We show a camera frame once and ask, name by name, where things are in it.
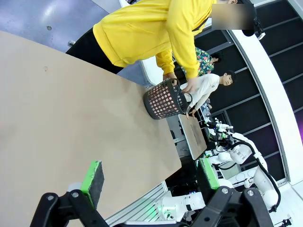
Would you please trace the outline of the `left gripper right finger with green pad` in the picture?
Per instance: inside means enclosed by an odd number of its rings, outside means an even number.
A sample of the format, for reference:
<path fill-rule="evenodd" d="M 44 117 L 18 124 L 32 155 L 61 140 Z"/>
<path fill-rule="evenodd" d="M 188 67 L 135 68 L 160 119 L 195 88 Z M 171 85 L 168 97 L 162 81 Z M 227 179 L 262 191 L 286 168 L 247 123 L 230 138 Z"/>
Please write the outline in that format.
<path fill-rule="evenodd" d="M 197 164 L 197 184 L 205 207 L 194 219 L 193 227 L 272 227 L 271 212 L 280 204 L 280 196 L 269 198 L 273 189 L 280 193 L 275 180 L 262 164 L 260 176 L 255 176 L 255 188 L 242 192 L 228 186 L 220 186 L 208 159 L 201 158 Z"/>

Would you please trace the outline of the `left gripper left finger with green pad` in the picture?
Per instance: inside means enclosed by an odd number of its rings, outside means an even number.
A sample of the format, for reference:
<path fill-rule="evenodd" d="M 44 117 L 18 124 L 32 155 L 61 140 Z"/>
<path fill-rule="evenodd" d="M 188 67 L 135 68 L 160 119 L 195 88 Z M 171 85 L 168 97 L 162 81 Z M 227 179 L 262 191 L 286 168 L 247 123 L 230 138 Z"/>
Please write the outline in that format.
<path fill-rule="evenodd" d="M 78 219 L 84 227 L 107 227 L 97 211 L 103 183 L 102 162 L 92 161 L 79 189 L 62 196 L 53 192 L 42 195 L 30 226 L 66 227 L 70 220 Z"/>

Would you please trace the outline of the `person's right hand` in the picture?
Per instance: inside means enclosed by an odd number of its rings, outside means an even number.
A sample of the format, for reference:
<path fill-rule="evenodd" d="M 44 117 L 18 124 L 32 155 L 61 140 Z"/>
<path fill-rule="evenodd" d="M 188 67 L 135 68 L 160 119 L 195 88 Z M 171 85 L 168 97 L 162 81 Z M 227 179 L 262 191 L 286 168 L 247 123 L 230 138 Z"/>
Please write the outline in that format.
<path fill-rule="evenodd" d="M 199 83 L 199 77 L 188 78 L 187 86 L 182 89 L 183 93 L 190 93 L 196 90 L 196 87 Z"/>

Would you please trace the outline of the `person's left hand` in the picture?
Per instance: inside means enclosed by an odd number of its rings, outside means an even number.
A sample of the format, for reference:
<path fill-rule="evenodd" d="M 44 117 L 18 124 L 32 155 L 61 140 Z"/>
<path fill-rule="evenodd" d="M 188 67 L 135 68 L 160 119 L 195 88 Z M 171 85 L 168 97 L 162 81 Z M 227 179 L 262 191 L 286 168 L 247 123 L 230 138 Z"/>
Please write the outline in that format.
<path fill-rule="evenodd" d="M 176 86 L 177 83 L 178 83 L 177 76 L 175 75 L 174 72 L 170 72 L 170 73 L 164 74 L 163 75 L 163 80 L 166 80 L 166 79 L 172 79 L 172 85 L 174 85 L 174 86 Z"/>

